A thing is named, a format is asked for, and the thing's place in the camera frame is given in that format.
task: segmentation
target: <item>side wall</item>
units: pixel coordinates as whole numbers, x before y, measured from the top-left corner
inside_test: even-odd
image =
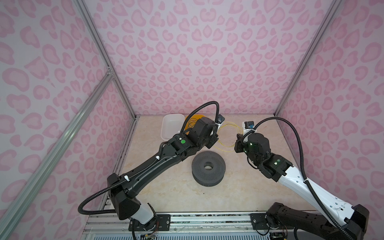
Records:
[[[105,73],[71,0],[0,3],[0,218]]]
[[[77,212],[88,196],[107,186],[131,124],[110,83],[11,236],[21,239],[78,239],[88,216]],[[97,210],[101,196],[85,206]]]
[[[85,2],[136,114],[168,114],[274,113],[331,0]]]
[[[384,4],[347,0],[281,117],[297,128],[308,176],[370,211],[368,236],[384,236]],[[281,124],[298,159],[297,142]]]

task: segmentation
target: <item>pink patterned wall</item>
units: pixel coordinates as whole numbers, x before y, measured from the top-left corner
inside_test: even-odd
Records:
[[[281,115],[308,176],[370,211],[367,240],[384,239],[383,12],[382,1],[345,2]]]
[[[0,218],[105,73],[71,0],[0,3]]]
[[[273,113],[331,0],[86,0],[136,114]]]
[[[10,240],[78,239],[88,216],[80,215],[77,207],[107,186],[130,123],[110,83]],[[96,210],[100,201],[96,198],[85,209]]]

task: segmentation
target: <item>work surface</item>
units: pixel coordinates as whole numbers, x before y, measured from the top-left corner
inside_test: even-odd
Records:
[[[234,122],[241,127],[243,121],[254,121],[256,124],[271,116],[224,117],[226,122]],[[134,169],[158,151],[163,141],[160,137],[162,119],[162,116],[139,118],[121,173]],[[295,162],[276,120],[263,123],[257,130],[269,139],[273,153]],[[236,133],[235,128],[226,126],[218,134],[221,142],[230,146],[236,140]],[[223,147],[219,142],[214,146],[225,151],[233,150]],[[314,210],[292,190],[267,179],[259,170],[249,166],[244,153],[223,152],[215,147],[204,147],[201,151],[214,151],[223,157],[226,172],[218,185],[204,187],[194,180],[191,164],[195,156],[190,156],[155,178],[143,188],[137,198],[142,203],[150,203],[157,212],[266,211],[274,202],[297,210]]]

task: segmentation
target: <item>white container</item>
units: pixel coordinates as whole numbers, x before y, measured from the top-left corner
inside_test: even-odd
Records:
[[[180,113],[165,115],[163,118],[163,124],[161,125],[161,138],[167,141],[175,134],[180,133],[184,120],[184,115]]]

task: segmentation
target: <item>spool center hole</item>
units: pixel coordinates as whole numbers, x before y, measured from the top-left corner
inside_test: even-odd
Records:
[[[211,162],[204,163],[204,168],[206,170],[212,170],[213,167],[214,167],[214,165]]]

